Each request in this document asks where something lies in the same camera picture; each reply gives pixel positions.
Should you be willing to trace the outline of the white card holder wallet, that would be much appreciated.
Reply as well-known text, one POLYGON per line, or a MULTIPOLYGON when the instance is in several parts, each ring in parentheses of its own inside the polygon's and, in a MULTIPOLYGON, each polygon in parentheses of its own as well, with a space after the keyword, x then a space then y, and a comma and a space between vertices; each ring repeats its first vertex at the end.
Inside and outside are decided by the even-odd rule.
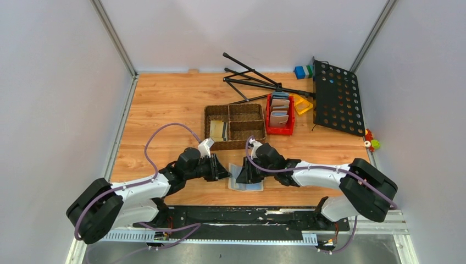
POLYGON ((237 181, 240 176, 242 167, 229 163, 229 172, 231 177, 228 179, 228 189, 240 192, 262 192, 264 191, 263 182, 252 182, 252 178, 247 176, 237 181))

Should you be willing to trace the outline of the gold credit cards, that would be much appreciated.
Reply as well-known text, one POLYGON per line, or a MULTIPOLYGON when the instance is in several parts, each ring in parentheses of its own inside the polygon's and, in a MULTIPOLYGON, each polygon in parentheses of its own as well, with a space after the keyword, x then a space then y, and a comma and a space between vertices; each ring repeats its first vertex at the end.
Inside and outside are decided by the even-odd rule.
POLYGON ((211 120, 209 127, 209 137, 214 142, 228 141, 228 122, 222 120, 211 120))

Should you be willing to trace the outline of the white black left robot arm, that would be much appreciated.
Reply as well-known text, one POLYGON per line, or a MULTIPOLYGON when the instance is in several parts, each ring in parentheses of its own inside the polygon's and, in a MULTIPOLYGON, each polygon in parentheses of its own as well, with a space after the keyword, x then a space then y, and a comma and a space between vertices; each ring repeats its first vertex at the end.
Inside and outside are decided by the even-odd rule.
POLYGON ((202 156, 189 147, 176 161, 145 178, 120 183, 94 180, 65 215, 75 228, 76 239, 90 245, 111 230, 134 223, 162 227, 168 221, 164 198, 183 189, 191 179, 215 182, 230 176, 216 154, 202 156))

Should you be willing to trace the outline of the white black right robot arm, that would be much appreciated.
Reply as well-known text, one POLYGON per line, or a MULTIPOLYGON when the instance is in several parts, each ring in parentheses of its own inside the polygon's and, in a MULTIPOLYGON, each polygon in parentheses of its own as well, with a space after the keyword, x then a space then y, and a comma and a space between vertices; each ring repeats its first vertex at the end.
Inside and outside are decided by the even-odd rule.
POLYGON ((383 222, 388 211, 397 208, 393 201, 397 184, 361 158, 340 165, 315 164, 285 158, 269 143, 250 140, 236 182, 255 184, 266 177, 274 177, 284 186, 318 186, 341 191, 340 196, 322 198, 315 209, 315 225, 323 230, 351 216, 383 222))

